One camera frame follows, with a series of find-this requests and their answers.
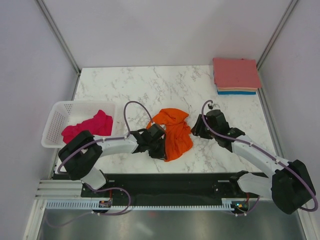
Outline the orange t-shirt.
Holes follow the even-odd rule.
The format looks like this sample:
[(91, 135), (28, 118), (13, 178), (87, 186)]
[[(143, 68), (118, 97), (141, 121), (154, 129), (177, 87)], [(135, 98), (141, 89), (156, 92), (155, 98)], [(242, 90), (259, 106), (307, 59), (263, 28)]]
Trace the orange t-shirt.
[(191, 128), (186, 122), (189, 114), (177, 108), (163, 108), (152, 121), (165, 126), (164, 153), (149, 153), (153, 159), (170, 162), (180, 158), (193, 147)]

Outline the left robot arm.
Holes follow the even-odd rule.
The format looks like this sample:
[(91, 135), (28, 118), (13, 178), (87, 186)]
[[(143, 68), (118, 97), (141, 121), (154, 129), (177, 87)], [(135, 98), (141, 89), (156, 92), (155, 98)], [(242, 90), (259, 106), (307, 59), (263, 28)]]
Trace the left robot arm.
[(84, 130), (58, 152), (61, 164), (57, 172), (68, 175), (72, 181), (82, 181), (99, 197), (104, 197), (110, 185), (104, 173), (95, 167), (99, 158), (148, 152), (153, 159), (165, 160), (165, 140), (165, 130), (157, 123), (118, 137), (92, 135)]

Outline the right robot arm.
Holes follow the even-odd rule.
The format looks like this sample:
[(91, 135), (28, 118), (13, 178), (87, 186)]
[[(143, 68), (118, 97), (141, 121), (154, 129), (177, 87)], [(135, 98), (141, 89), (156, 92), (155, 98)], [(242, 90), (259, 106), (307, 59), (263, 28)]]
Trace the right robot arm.
[(306, 165), (298, 159), (289, 161), (271, 154), (244, 131), (230, 127), (219, 109), (199, 114), (191, 133), (202, 139), (215, 140), (220, 147), (246, 159), (264, 173), (262, 177), (247, 171), (238, 172), (229, 184), (233, 196), (252, 193), (271, 199), (286, 214), (303, 210), (310, 200), (313, 200), (314, 207), (308, 211), (318, 209), (316, 191)]

